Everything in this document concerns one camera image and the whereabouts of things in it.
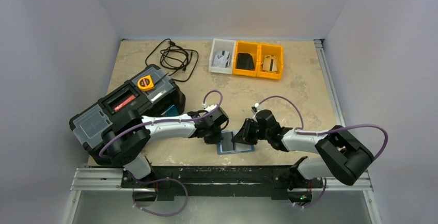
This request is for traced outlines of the black credit card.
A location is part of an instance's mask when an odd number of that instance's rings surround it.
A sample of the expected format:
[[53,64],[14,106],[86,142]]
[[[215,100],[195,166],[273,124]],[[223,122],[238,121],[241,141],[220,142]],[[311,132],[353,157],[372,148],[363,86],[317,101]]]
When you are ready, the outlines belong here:
[[231,140],[223,140],[221,143],[222,151],[229,152],[234,150],[234,143]]

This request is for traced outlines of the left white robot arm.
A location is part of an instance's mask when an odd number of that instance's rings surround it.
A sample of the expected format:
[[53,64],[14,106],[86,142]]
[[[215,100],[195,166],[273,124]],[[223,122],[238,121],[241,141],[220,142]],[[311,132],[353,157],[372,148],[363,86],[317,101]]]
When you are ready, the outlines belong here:
[[148,187],[153,183],[154,173],[151,163],[141,154],[147,143],[169,138],[202,138],[206,144],[217,144],[228,124],[228,115],[218,105],[173,117],[135,115],[123,128],[104,132],[105,144],[99,156],[108,158],[112,166],[123,167],[140,187]]

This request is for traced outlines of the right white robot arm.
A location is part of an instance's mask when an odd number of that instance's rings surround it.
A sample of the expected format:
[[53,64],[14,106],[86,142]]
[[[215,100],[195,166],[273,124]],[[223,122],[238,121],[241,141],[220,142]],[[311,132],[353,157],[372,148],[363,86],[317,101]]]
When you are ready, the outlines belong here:
[[286,180],[291,189],[325,177],[352,186],[375,160],[371,151],[341,125],[323,132],[303,132],[280,125],[270,110],[260,110],[245,119],[231,141],[255,145],[260,140],[277,151],[316,154],[314,158],[301,157],[289,168]]

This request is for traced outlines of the blue card holder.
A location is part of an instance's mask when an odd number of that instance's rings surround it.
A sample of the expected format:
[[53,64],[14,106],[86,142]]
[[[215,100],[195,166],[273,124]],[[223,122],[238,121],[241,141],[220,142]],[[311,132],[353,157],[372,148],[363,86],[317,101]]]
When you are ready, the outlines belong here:
[[232,138],[237,134],[238,131],[222,131],[222,140],[217,144],[217,154],[239,154],[254,152],[254,145],[246,145],[243,143],[232,142]]

